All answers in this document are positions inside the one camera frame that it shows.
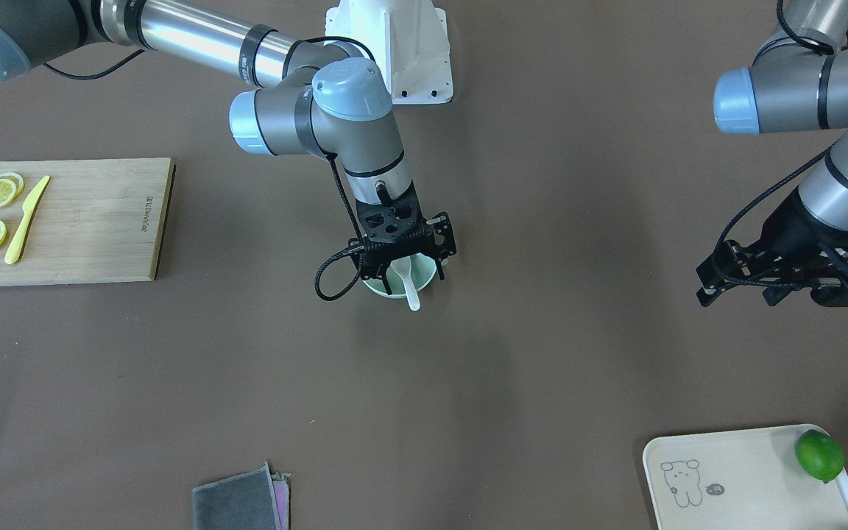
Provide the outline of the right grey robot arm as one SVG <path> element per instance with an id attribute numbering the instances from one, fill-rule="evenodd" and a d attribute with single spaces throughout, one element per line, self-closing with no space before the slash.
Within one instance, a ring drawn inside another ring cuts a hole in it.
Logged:
<path id="1" fill-rule="evenodd" d="M 442 268 L 450 217 L 427 218 L 405 160 L 386 81 L 362 43 L 295 39 L 185 1 L 0 1 L 0 82 L 91 43 L 135 46 L 235 75 L 250 86 L 229 112 L 242 150 L 339 161 L 349 179 L 357 275 L 383 279 L 405 256 Z"/>

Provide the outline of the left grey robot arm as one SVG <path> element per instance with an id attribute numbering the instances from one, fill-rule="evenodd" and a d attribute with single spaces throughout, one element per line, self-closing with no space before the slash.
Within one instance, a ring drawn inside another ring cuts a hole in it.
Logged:
<path id="1" fill-rule="evenodd" d="M 844 134 L 792 174 L 799 185 L 743 245 L 721 232 L 696 269 L 708 306 L 735 286 L 768 305 L 808 289 L 821 306 L 848 306 L 848 1 L 780 1 L 774 34 L 750 67 L 721 75 L 715 123 L 726 134 L 807 130 Z"/>

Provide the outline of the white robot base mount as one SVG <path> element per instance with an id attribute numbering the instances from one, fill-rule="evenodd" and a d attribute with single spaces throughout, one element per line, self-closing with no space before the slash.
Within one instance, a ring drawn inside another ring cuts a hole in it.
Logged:
<path id="1" fill-rule="evenodd" d="M 325 14 L 325 34 L 360 41 L 372 52 L 395 105 L 441 105 L 454 84 L 447 15 L 431 1 L 340 1 Z"/>

